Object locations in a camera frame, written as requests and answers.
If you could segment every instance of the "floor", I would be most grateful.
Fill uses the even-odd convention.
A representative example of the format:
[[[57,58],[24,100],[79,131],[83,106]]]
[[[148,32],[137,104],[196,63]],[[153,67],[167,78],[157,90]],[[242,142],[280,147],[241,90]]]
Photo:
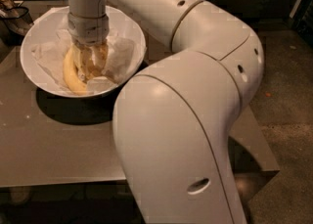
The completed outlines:
[[[264,46],[266,68],[262,84],[250,107],[281,171],[249,201],[251,223],[313,223],[313,170],[310,167],[313,164],[313,48],[283,23],[275,23],[275,26],[264,24],[256,31]],[[87,204],[89,202],[91,212],[100,207],[105,215],[112,212],[116,202],[122,204],[117,217],[107,219],[108,222],[92,222],[91,218],[89,222],[79,222],[74,218],[54,219],[53,222],[52,216],[56,214],[51,211],[56,209],[49,203],[75,204],[80,200],[85,200]],[[41,216],[41,220],[29,218],[27,208],[36,207],[38,203],[51,207],[51,211],[41,208],[41,213],[31,213]],[[84,214],[84,218],[87,218],[88,212]],[[18,215],[28,222],[22,222],[21,218],[17,220]],[[0,223],[144,222],[127,185],[112,182],[34,187],[30,201],[20,205],[12,205],[8,190],[2,189]]]

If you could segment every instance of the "white bowl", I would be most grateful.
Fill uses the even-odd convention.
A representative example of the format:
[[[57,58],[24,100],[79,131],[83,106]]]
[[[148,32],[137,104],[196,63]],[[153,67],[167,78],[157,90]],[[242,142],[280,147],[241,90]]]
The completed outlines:
[[[128,71],[126,72],[127,75],[125,75],[123,82],[119,83],[117,86],[97,94],[80,96],[71,91],[65,91],[65,89],[62,89],[55,79],[37,63],[36,59],[33,57],[31,49],[37,44],[57,42],[59,40],[57,36],[58,25],[67,21],[67,13],[68,7],[52,9],[34,23],[34,26],[27,33],[22,42],[22,69],[36,86],[54,95],[69,98],[88,98],[109,94],[112,90],[124,84],[136,73],[145,57],[146,40],[144,33],[140,26],[131,18],[127,17],[118,9],[107,6],[110,27],[117,30],[118,36],[131,39],[137,45],[137,47],[134,48],[133,57],[130,66],[128,67]]]

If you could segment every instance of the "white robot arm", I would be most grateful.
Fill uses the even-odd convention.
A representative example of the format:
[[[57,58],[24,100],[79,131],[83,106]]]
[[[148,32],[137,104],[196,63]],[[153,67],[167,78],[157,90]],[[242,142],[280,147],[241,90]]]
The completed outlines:
[[[108,33],[95,1],[86,16],[69,0],[71,34],[83,44]],[[131,78],[114,107],[117,152],[146,223],[246,223],[227,142],[262,78],[258,37],[203,0],[110,1],[176,53]],[[81,26],[96,14],[96,26]]]

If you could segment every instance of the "peeled banana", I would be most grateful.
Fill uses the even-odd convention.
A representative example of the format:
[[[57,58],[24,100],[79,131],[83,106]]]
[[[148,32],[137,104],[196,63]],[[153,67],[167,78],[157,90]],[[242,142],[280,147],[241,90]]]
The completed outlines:
[[[63,78],[68,88],[77,95],[87,94],[87,84],[79,79],[77,67],[73,60],[74,50],[69,48],[63,62]]]
[[[107,42],[91,47],[72,44],[63,65],[64,81],[68,88],[77,95],[86,95],[87,81],[102,76],[107,56]]]

